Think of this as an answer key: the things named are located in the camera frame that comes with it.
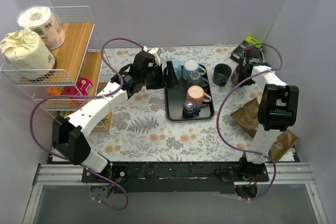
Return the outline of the light blue faceted mug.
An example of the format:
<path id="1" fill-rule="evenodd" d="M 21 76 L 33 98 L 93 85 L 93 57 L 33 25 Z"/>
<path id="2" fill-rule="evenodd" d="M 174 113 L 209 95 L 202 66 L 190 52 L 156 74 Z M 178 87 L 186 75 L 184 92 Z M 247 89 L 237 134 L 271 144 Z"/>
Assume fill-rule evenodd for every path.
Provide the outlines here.
<path id="1" fill-rule="evenodd" d="M 180 61 L 173 59 L 172 60 L 172 64 L 173 64 L 173 69 L 176 75 L 176 78 L 178 80 L 180 80 L 182 78 L 182 65 L 180 63 Z"/>

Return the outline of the pink mug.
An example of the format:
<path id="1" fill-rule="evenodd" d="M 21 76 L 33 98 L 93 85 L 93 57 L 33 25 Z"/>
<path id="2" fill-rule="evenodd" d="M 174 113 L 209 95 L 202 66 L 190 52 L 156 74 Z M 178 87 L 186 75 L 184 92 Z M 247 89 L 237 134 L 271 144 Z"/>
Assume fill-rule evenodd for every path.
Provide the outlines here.
<path id="1" fill-rule="evenodd" d="M 200 108 L 203 103 L 212 101 L 212 97 L 207 94 L 200 86 L 191 86 L 186 93 L 186 101 L 193 101 L 197 108 Z"/>

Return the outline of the dark grey mug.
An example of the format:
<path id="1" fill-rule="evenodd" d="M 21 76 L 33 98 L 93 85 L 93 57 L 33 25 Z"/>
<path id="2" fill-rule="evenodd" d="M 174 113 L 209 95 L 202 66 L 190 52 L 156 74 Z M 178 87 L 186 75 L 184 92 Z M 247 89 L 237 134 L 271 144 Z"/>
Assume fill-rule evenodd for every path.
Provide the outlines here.
<path id="1" fill-rule="evenodd" d="M 231 74 L 232 69 L 229 65 L 219 63 L 214 68 L 212 81 L 214 84 L 220 87 L 224 87 L 227 84 L 228 80 L 230 79 Z"/>

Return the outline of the small dark blue mug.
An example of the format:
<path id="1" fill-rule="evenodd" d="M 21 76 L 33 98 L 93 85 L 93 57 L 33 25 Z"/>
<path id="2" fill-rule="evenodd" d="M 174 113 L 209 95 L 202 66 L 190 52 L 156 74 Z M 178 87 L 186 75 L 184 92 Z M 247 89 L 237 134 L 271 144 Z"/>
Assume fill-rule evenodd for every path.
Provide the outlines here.
<path id="1" fill-rule="evenodd" d="M 185 119 L 192 119 L 199 115 L 200 108 L 198 108 L 194 101 L 187 100 L 183 105 L 182 117 Z"/>

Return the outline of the purple mug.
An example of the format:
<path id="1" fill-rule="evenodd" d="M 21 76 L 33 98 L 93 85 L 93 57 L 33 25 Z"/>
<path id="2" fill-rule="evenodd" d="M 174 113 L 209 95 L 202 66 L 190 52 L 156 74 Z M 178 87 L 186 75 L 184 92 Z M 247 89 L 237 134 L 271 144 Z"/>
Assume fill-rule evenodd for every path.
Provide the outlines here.
<path id="1" fill-rule="evenodd" d="M 232 73 L 231 80 L 234 85 L 239 84 L 242 81 L 242 69 L 243 67 L 241 65 L 237 65 L 235 70 Z"/>

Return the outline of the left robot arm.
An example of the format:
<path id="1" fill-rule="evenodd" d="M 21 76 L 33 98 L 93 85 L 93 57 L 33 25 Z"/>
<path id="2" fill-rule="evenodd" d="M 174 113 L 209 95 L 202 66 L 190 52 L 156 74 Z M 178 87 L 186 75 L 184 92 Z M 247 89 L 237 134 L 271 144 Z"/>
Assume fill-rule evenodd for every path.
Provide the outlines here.
<path id="1" fill-rule="evenodd" d="M 102 89 L 96 99 L 91 99 L 78 111 L 53 121 L 53 147 L 73 165 L 82 165 L 93 171 L 100 182 L 111 178 L 110 162 L 94 151 L 87 137 L 97 124 L 114 108 L 129 100 L 143 87 L 148 90 L 170 88 L 178 84 L 173 63 L 158 63 L 152 52 L 141 51 L 134 62 L 120 69 Z"/>

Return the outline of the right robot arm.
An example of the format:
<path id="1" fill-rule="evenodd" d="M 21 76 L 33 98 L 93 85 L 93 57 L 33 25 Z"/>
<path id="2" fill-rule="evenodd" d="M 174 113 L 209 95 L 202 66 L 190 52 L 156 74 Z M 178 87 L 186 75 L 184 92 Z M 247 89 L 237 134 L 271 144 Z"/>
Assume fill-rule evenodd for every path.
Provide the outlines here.
<path id="1" fill-rule="evenodd" d="M 253 138 L 251 152 L 245 152 L 239 159 L 238 176 L 248 181 L 266 172 L 265 161 L 276 138 L 297 118 L 299 88 L 281 81 L 263 62 L 259 48 L 244 50 L 244 61 L 239 65 L 238 81 L 248 79 L 244 84 L 258 84 L 263 89 L 258 108 L 258 129 Z"/>

